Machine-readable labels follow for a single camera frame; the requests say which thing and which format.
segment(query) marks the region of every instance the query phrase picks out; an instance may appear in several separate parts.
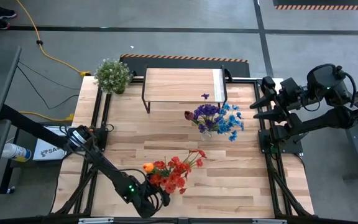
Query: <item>caution tape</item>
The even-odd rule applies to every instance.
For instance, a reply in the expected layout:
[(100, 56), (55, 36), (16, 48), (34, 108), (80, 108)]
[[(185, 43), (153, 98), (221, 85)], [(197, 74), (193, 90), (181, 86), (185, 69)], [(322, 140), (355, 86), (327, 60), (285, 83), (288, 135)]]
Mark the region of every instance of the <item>caution tape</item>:
[(214, 58), (214, 57), (189, 57), (189, 56), (167, 56), (167, 55), (138, 55), (138, 54), (122, 54), (120, 58), (134, 57), (134, 58), (165, 58), (165, 59), (179, 59), (179, 60), (208, 60), (208, 61), (222, 61), (222, 62), (245, 62), (245, 59), (234, 58)]
[(306, 5), (279, 5), (274, 6), (281, 10), (358, 10), (358, 6), (306, 6)]

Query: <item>yellow cable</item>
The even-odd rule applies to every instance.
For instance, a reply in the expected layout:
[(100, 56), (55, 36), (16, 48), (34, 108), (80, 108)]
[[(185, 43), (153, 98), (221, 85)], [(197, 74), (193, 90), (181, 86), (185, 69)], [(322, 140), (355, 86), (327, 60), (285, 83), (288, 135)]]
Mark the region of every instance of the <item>yellow cable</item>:
[[(16, 1), (17, 1), (17, 3), (19, 3), (19, 5), (23, 8), (24, 12), (27, 14), (27, 17), (30, 19), (30, 21), (31, 21), (31, 23), (32, 23), (32, 26), (33, 26), (34, 29), (35, 29), (35, 33), (37, 34), (38, 40), (41, 41), (40, 34), (38, 33), (37, 26), (35, 26), (35, 23), (34, 23), (34, 21), (32, 20), (30, 14), (27, 12), (27, 10), (25, 9), (25, 7), (22, 5), (22, 3), (21, 3), (19, 0), (16, 0)], [(47, 53), (45, 53), (44, 49), (42, 48), (42, 44), (38, 44), (38, 46), (40, 46), (40, 49), (41, 49), (42, 53), (43, 53), (46, 57), (48, 57), (48, 58), (50, 58), (50, 59), (52, 59), (52, 60), (55, 60), (55, 61), (57, 61), (57, 62), (60, 62), (60, 63), (62, 63), (62, 64), (64, 64), (64, 65), (70, 67), (70, 68), (73, 69), (74, 71), (78, 72), (82, 77), (84, 77), (84, 76), (87, 75), (87, 74), (89, 74), (89, 75), (91, 74), (91, 72), (89, 72), (89, 71), (86, 71), (86, 72), (79, 71), (79, 70), (76, 69), (74, 66), (70, 65), (69, 63), (66, 63), (66, 62), (61, 61), (61, 60), (59, 60), (59, 59), (57, 59), (57, 58), (54, 58), (54, 57), (52, 57), (52, 56), (49, 56)]]
[(70, 114), (69, 117), (65, 118), (65, 119), (53, 119), (53, 118), (49, 118), (45, 115), (42, 115), (42, 114), (38, 114), (36, 112), (30, 112), (30, 111), (19, 111), (19, 113), (21, 114), (31, 114), (31, 115), (36, 115), (36, 116), (39, 116), (41, 118), (45, 118), (49, 121), (72, 121), (74, 119), (74, 114)]

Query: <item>orange and black hazard stripe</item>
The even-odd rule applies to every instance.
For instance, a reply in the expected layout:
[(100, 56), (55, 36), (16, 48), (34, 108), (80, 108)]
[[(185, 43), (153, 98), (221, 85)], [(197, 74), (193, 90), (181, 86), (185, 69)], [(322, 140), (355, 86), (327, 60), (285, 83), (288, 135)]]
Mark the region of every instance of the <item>orange and black hazard stripe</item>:
[(245, 59), (236, 58), (214, 58), (214, 57), (190, 57), (190, 56), (168, 56), (168, 55), (141, 55), (141, 54), (122, 54), (120, 58), (165, 58), (165, 59), (179, 59), (179, 60), (207, 60), (207, 61), (222, 61), (222, 62), (245, 62)]
[(273, 0), (281, 10), (358, 10), (358, 0)]

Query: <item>wooden platform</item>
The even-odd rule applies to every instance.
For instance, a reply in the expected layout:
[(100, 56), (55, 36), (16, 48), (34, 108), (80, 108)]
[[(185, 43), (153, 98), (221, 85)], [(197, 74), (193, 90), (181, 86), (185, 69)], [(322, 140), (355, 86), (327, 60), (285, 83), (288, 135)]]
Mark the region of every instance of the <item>wooden platform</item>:
[[(96, 92), (93, 77), (84, 77), (74, 126), (90, 124)], [(205, 166), (193, 169), (189, 175), (186, 193), (173, 194), (171, 204), (154, 217), (273, 217), (265, 157), (259, 152), (257, 140), (259, 121), (252, 118), (256, 110), (249, 109), (255, 101), (252, 85), (227, 85), (228, 102), (240, 106), (245, 117), (246, 130), (238, 134), (236, 142), (230, 142), (225, 135), (215, 135), (211, 142), (201, 141), (198, 128), (183, 115), (198, 104), (153, 103), (152, 112), (147, 114), (141, 92), (141, 84), (130, 84), (123, 95), (112, 96), (108, 124), (113, 124), (115, 130), (109, 134), (104, 155), (114, 165), (141, 169), (143, 163), (164, 156), (184, 158), (189, 149), (197, 147), (204, 149), (208, 156)], [(283, 164), (289, 188), (305, 209), (313, 213), (301, 162), (285, 154)], [(82, 158), (76, 155), (63, 161), (53, 211), (65, 203), (78, 185), (81, 166)], [(133, 175), (142, 181), (141, 175), (135, 172)], [(284, 211), (281, 193), (279, 199)], [(115, 193), (111, 181), (99, 174), (92, 216), (138, 217), (138, 214)]]

